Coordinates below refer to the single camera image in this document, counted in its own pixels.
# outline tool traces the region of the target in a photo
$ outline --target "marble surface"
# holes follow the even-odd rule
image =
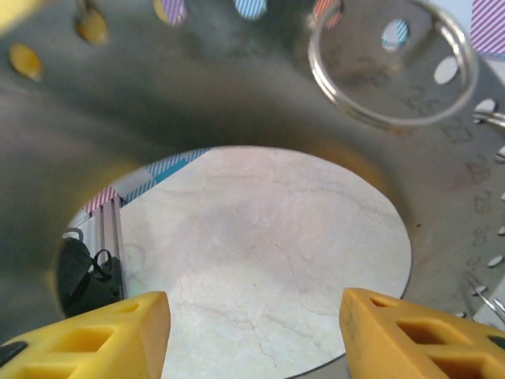
[[[301,153],[206,153],[122,209],[129,295],[165,291],[163,378],[280,379],[344,352],[346,287],[400,296],[410,243],[391,203]]]

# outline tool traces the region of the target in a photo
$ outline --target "key ring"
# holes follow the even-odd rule
[[[316,79],[317,84],[321,87],[324,94],[342,111],[354,116],[355,118],[362,118],[363,121],[372,124],[379,124],[380,126],[429,126],[442,122],[444,119],[452,116],[460,111],[471,98],[478,82],[478,64],[477,55],[471,47],[469,39],[463,30],[455,23],[448,14],[444,11],[434,8],[429,4],[414,1],[417,6],[428,12],[436,21],[436,28],[438,33],[441,34],[446,42],[450,45],[454,56],[458,62],[459,69],[462,71],[462,93],[447,109],[429,115],[423,118],[397,118],[384,114],[378,114],[375,111],[370,111],[366,107],[360,105],[358,102],[353,101],[349,96],[343,93],[342,89],[330,78],[323,58],[321,55],[320,41],[321,35],[327,22],[335,15],[343,10],[342,1],[338,0],[328,7],[323,13],[321,18],[317,21],[316,26],[312,32],[309,40],[309,63],[312,70],[312,75]]]

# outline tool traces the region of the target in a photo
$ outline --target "circular hole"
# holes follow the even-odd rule
[[[475,289],[475,291],[472,291],[471,294],[472,296],[477,296],[478,294],[484,294],[487,290],[487,286],[479,286]]]
[[[395,19],[389,24],[382,33],[382,46],[385,51],[393,53],[398,51],[409,39],[409,25],[400,19]]]
[[[447,57],[443,59],[436,67],[433,77],[439,85],[447,84],[452,81],[459,71],[458,61],[455,57]]]
[[[504,259],[504,256],[503,255],[499,255],[499,256],[496,256],[494,258],[492,258],[489,262],[488,262],[488,267],[489,268],[494,268],[496,267],[497,265],[501,264],[503,262],[503,259]]]
[[[267,12],[267,0],[234,0],[238,13],[246,20],[258,20]]]
[[[96,9],[89,9],[76,22],[77,34],[89,43],[105,43],[107,41],[107,24]]]
[[[476,124],[482,123],[484,121],[484,115],[479,114],[479,112],[493,113],[496,111],[497,107],[498,107],[498,104],[493,99],[486,99],[486,100],[481,101],[475,107],[475,115],[473,116],[473,122],[475,122]]]
[[[340,0],[318,0],[314,5],[314,18],[319,20],[319,18],[323,15],[323,13],[333,6],[334,4],[340,2]],[[326,29],[332,30],[337,23],[339,22],[341,13],[340,11],[336,11],[335,15],[332,16],[326,23]]]
[[[42,80],[42,62],[37,54],[22,43],[14,43],[9,49],[9,60],[13,68],[34,81]]]
[[[186,174],[245,178],[209,179],[198,195],[201,221],[153,221],[180,210],[192,214],[194,196],[148,207],[153,212],[142,220],[133,217],[140,209],[134,201],[121,217],[125,270],[139,273],[134,280],[140,285],[130,286],[129,295],[156,288],[168,291],[173,304],[185,302],[172,309],[180,321],[172,324],[172,336],[185,343],[173,344],[166,377],[180,377],[181,370],[190,376],[189,361],[177,358],[190,350],[206,357],[199,373],[241,379],[292,377],[343,354],[335,322],[343,289],[400,297],[410,276],[410,240],[393,205],[350,171],[298,152],[217,148],[204,157]],[[265,170],[271,176],[256,179]],[[200,185],[172,178],[142,195],[141,208],[174,183],[187,193]],[[138,233],[145,223],[149,238],[166,241],[148,260],[141,247],[148,236]],[[230,357],[230,351],[239,353]]]
[[[158,18],[172,26],[182,24],[186,17],[184,0],[154,0],[153,7]]]

